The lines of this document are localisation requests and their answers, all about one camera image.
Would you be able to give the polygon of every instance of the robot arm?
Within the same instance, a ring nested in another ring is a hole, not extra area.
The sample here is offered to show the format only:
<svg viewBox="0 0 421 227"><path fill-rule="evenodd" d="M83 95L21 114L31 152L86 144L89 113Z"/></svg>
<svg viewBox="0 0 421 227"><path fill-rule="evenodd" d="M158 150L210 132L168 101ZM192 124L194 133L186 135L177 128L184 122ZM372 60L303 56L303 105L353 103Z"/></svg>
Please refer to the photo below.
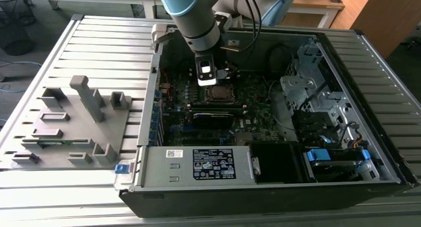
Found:
<svg viewBox="0 0 421 227"><path fill-rule="evenodd" d="M220 0L214 6L210 0L162 0L168 13L172 15L188 45L196 53L197 74L201 86L217 83L217 69L224 68L225 45L221 30L216 21L214 11L232 16L252 17L246 0ZM278 24L290 8L293 0L256 0L253 13L261 12L261 24Z"/></svg>

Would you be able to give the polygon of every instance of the wooden cabinet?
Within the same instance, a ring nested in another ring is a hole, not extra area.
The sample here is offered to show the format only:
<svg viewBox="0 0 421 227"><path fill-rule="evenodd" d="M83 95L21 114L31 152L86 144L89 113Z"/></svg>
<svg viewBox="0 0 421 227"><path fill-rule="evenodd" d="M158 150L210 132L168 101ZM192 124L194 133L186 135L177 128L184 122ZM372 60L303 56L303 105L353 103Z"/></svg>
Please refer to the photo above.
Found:
<svg viewBox="0 0 421 227"><path fill-rule="evenodd" d="M421 0L343 0L333 29L361 30L387 58L421 21Z"/></svg>

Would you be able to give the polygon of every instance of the slotted metal surface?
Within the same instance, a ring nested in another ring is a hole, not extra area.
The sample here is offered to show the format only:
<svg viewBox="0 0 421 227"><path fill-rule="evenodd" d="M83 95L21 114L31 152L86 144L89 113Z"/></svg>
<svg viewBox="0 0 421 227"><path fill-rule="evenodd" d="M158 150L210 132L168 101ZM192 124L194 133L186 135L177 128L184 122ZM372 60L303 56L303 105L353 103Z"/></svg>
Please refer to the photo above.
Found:
<svg viewBox="0 0 421 227"><path fill-rule="evenodd" d="M75 94L67 85L70 78L82 74L103 95L119 90L134 97L121 154L133 156L151 67L150 33L157 22L168 21L95 16L71 21L0 133L3 151L19 146L19 137L33 129L31 123L45 107L37 99L43 87L65 87L66 93ZM395 145L421 177L420 104L364 37L353 31L280 29L327 34ZM134 215L119 199L114 179L110 170L0 172L0 219L11 221L4 226L197 226L421 214L421 188L416 188L401 196L376 198L345 210L146 220Z"/></svg>

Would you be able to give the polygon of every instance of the blue latch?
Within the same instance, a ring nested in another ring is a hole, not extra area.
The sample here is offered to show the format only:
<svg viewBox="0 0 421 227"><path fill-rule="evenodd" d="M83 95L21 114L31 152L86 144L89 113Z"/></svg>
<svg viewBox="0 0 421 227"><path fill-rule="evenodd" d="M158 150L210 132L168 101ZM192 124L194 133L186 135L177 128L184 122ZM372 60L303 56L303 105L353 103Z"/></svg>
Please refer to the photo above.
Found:
<svg viewBox="0 0 421 227"><path fill-rule="evenodd" d="M158 123L155 122L151 122L151 130L155 131L158 128Z"/></svg>
<svg viewBox="0 0 421 227"><path fill-rule="evenodd" d="M308 152L309 161L331 161L328 149L312 149Z"/></svg>
<svg viewBox="0 0 421 227"><path fill-rule="evenodd" d="M164 97L164 94L162 94L162 92L160 92L160 91L155 91L155 99L161 99Z"/></svg>
<svg viewBox="0 0 421 227"><path fill-rule="evenodd" d="M129 174L130 173L130 165L129 164L118 164L114 171L117 174Z"/></svg>
<svg viewBox="0 0 421 227"><path fill-rule="evenodd" d="M157 113L157 114L160 113L160 108L158 108L158 106L154 106L154 107L153 107L153 112Z"/></svg>
<svg viewBox="0 0 421 227"><path fill-rule="evenodd" d="M364 159L368 160L372 158L372 155L368 150L363 150Z"/></svg>
<svg viewBox="0 0 421 227"><path fill-rule="evenodd" d="M158 121L158 118L160 118L160 115L158 115L158 114L153 114L153 115L151 115L151 119L153 119L153 121L155 121L155 122L157 122L157 121Z"/></svg>
<svg viewBox="0 0 421 227"><path fill-rule="evenodd" d="M155 137L157 137L157 136L155 136L155 133L154 133L154 132L150 132L150 139L151 139L151 140L155 140Z"/></svg>

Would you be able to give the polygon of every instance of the warning label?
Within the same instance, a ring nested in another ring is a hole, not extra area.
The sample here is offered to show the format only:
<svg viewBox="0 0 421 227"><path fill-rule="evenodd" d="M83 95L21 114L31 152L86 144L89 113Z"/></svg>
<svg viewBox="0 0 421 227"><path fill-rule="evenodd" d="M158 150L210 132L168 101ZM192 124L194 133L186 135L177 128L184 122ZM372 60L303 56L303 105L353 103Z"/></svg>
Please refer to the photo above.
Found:
<svg viewBox="0 0 421 227"><path fill-rule="evenodd" d="M236 179L233 149L193 150L193 177L196 180Z"/></svg>

